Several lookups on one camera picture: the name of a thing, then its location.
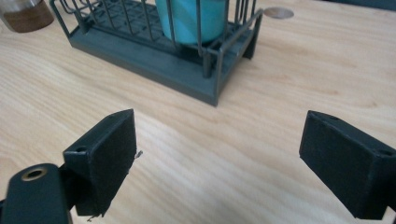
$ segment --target metal rack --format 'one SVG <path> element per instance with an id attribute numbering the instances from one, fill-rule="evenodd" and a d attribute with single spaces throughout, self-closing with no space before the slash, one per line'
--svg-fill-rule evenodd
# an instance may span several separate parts
<path id="1" fill-rule="evenodd" d="M 217 105 L 219 94 L 242 58 L 251 59 L 262 22 L 256 0 L 236 0 L 229 20 L 229 0 L 222 35 L 201 40 L 201 0 L 196 3 L 197 41 L 175 39 L 172 1 L 166 1 L 171 38 L 163 34 L 155 4 L 146 0 L 50 0 L 72 47 L 129 69 L 194 98 Z M 58 7 L 74 14 L 78 26 L 69 32 Z"/>

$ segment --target wood grain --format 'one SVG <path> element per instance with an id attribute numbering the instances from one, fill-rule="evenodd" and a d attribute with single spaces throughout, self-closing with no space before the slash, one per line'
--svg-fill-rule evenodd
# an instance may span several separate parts
<path id="1" fill-rule="evenodd" d="M 133 108 L 144 154 L 93 223 L 371 223 L 298 150 L 309 109 L 396 147 L 396 13 L 258 1 L 275 6 L 294 17 L 264 18 L 255 57 L 233 71 L 218 107 L 72 49 L 57 21 L 23 35 L 1 23 L 0 196 L 19 170 L 61 165 L 101 118 Z"/>

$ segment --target dish rack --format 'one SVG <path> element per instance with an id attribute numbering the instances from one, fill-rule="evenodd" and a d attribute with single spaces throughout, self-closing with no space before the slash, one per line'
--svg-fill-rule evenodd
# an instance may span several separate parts
<path id="1" fill-rule="evenodd" d="M 50 5 L 71 46 L 136 72 L 196 99 L 217 105 L 221 90 L 242 58 L 254 54 L 262 9 L 256 0 L 225 1 L 224 30 L 216 39 L 201 40 L 201 4 L 195 1 L 197 40 L 180 44 L 175 39 L 172 4 L 166 1 L 171 37 L 163 33 L 155 3 L 147 0 L 50 0 Z M 58 8 L 76 17 L 69 32 Z"/>

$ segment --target wooden table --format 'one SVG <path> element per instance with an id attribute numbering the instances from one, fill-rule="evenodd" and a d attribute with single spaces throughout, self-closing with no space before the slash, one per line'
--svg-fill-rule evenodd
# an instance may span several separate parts
<path id="1" fill-rule="evenodd" d="M 273 6 L 295 15 L 264 18 L 255 57 L 217 107 L 72 49 L 57 21 L 23 35 L 0 23 L 1 198 L 19 170 L 61 165 L 100 119 L 133 108 L 144 154 L 93 223 L 371 223 L 348 213 L 299 146 L 317 110 L 396 147 L 396 13 L 258 2 Z"/>

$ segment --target rack tray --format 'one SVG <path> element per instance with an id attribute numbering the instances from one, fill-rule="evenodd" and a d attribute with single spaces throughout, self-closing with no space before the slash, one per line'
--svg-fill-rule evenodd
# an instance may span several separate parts
<path id="1" fill-rule="evenodd" d="M 171 39 L 163 34 L 156 6 L 145 0 L 59 0 L 60 6 L 56 1 L 50 0 L 50 5 L 72 47 L 211 105 L 217 105 L 237 62 L 253 57 L 262 21 L 262 9 L 256 11 L 255 0 L 236 0 L 234 20 L 228 21 L 226 0 L 223 34 L 202 43 L 198 22 L 197 43 L 182 45 L 175 40 L 171 0 L 166 0 Z M 196 4 L 200 21 L 201 0 Z M 75 15 L 78 26 L 72 32 L 58 7 Z"/>

